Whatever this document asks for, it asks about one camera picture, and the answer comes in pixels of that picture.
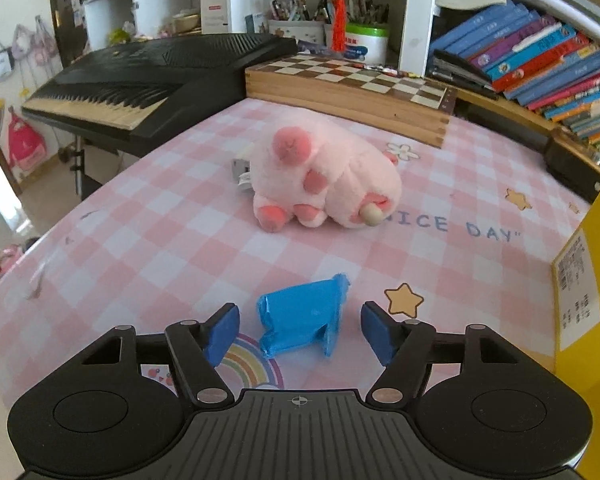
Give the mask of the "pink plush toy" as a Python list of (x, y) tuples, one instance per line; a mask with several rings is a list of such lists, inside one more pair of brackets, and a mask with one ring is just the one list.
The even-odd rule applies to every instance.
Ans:
[(253, 213), (270, 233), (291, 220), (310, 229), (328, 219), (348, 229), (377, 226), (403, 191), (396, 156), (310, 110), (265, 128), (249, 173)]

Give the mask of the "yellow cardboard box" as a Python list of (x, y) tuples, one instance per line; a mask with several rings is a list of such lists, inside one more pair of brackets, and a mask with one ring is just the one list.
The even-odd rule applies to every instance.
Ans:
[(581, 474), (600, 479), (600, 194), (552, 263), (555, 373), (582, 396), (593, 433)]

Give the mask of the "row of leaning books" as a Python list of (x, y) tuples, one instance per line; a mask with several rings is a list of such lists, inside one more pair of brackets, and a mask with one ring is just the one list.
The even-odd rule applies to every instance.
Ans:
[(600, 44), (544, 11), (508, 0), (434, 18), (427, 75), (499, 96), (600, 152)]

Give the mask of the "white pen holder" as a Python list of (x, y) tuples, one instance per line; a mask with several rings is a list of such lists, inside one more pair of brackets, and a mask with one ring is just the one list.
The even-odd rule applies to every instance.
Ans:
[(268, 30), (279, 37), (325, 45), (324, 24), (320, 21), (268, 21)]

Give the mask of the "pink checkered table mat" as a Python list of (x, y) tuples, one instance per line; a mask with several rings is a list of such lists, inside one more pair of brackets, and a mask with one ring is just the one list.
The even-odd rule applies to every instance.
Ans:
[[(381, 226), (291, 223), (262, 231), (233, 158), (286, 114), (245, 100), (136, 162), (49, 230), (0, 281), (0, 393), (12, 404), (117, 325), (159, 333), (237, 304), (240, 336), (221, 366), (233, 388), (366, 390), (379, 364), (360, 309), (389, 290), (418, 301), (442, 332), (489, 325), (548, 362), (554, 350), (550, 265), (588, 204), (551, 177), (542, 157), (452, 119), (442, 148), (378, 129), (351, 130), (399, 157), (403, 195)], [(258, 299), (342, 273), (350, 283), (337, 347), (265, 362)]]

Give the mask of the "black Yamaha keyboard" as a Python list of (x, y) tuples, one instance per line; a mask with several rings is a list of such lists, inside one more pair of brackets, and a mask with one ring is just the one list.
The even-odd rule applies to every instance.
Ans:
[(296, 54), (270, 34), (131, 42), (79, 58), (36, 90), (23, 115), (143, 157), (245, 99), (248, 67)]

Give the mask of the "white USB charger cube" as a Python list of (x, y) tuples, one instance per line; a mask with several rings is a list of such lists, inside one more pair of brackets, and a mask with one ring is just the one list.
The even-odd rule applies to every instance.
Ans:
[(252, 189), (249, 159), (234, 158), (232, 160), (232, 175), (234, 182), (241, 191)]

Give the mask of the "black brown case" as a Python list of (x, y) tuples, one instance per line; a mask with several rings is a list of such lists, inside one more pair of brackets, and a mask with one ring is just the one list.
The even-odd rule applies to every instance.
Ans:
[(554, 129), (543, 154), (547, 171), (589, 204), (600, 194), (600, 152)]

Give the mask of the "white green-lidded jar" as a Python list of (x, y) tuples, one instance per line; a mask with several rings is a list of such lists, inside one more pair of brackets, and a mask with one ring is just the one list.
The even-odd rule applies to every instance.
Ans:
[(385, 25), (347, 24), (344, 56), (368, 65), (387, 61), (390, 29)]

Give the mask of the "white box on shelf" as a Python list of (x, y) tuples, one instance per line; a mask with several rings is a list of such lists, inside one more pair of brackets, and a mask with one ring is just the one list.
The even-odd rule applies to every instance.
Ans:
[(200, 0), (200, 26), (203, 35), (226, 34), (228, 32), (226, 0)]

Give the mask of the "red tassel ornament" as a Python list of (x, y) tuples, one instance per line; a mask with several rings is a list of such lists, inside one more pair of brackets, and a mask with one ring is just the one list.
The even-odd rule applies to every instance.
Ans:
[(335, 16), (332, 20), (332, 50), (343, 53), (346, 49), (348, 0), (334, 0)]

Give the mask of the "wooden chessboard box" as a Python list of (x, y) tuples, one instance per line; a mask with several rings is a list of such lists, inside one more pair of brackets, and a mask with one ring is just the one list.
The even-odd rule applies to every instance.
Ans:
[(456, 90), (336, 58), (297, 54), (246, 69), (247, 96), (353, 120), (440, 148)]

